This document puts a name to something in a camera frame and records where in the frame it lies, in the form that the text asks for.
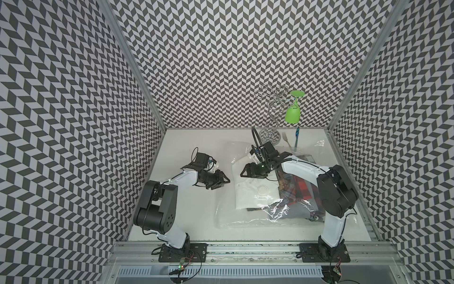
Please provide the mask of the multicolour plaid shirt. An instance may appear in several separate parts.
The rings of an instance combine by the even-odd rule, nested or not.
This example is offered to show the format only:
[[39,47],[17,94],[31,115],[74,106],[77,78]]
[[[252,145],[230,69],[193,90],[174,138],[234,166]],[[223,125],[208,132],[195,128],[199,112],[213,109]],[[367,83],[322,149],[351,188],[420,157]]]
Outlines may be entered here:
[[275,173],[279,183],[280,201],[277,203],[278,207],[303,202],[322,209],[319,188],[315,184],[301,177],[284,173],[280,169],[276,170]]

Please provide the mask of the clear vacuum bag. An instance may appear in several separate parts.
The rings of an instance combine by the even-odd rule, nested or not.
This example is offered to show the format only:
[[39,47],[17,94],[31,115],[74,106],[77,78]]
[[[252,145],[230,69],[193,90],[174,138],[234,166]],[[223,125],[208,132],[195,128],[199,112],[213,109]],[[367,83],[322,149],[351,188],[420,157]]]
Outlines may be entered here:
[[220,228],[298,226],[344,218],[359,198],[339,165],[316,164],[312,155],[289,147],[225,143],[232,188],[216,208]]

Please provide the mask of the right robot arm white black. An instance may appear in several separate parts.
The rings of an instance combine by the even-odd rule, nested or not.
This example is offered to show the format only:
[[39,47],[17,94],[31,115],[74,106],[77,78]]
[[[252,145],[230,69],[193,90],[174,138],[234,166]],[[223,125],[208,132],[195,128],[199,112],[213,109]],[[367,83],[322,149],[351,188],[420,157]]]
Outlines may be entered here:
[[355,203],[359,197],[343,167],[319,166],[284,152],[273,158],[260,158],[258,163],[247,163],[241,169],[241,173],[234,176],[247,181],[261,181],[267,179],[270,173],[280,170],[284,175],[291,175],[293,179],[301,179],[307,186],[317,188],[321,205],[318,208],[325,210],[319,244],[330,248],[340,246],[344,239],[347,217],[357,214]]

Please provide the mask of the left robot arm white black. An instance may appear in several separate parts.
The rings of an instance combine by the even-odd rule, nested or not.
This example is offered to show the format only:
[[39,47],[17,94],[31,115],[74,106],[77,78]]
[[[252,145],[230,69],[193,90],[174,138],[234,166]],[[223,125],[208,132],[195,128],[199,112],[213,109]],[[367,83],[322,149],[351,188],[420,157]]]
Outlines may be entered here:
[[214,172],[202,168],[182,168],[182,172],[164,182],[148,181],[138,201],[133,224],[144,234],[155,234],[172,249],[183,249],[189,235],[175,225],[177,197],[180,189],[187,189],[200,183],[206,189],[218,189],[231,180],[223,171]]

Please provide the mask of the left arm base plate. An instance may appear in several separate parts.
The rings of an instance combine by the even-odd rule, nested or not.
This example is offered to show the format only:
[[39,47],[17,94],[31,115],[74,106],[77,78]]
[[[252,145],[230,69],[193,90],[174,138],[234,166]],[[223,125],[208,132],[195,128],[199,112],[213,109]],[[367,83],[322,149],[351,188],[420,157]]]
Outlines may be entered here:
[[208,250],[208,243],[190,243],[183,246],[183,248],[175,249],[164,244],[160,251],[158,261],[160,263],[177,263],[182,258],[191,259],[192,262],[206,261],[206,253]]

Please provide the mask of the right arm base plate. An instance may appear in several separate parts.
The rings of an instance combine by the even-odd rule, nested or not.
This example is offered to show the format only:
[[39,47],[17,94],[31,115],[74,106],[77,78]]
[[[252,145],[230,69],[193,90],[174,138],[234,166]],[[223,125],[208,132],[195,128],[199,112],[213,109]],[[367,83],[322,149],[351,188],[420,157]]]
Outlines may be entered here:
[[318,243],[300,243],[296,254],[304,263],[350,263],[351,258],[344,241],[338,246],[329,247]]

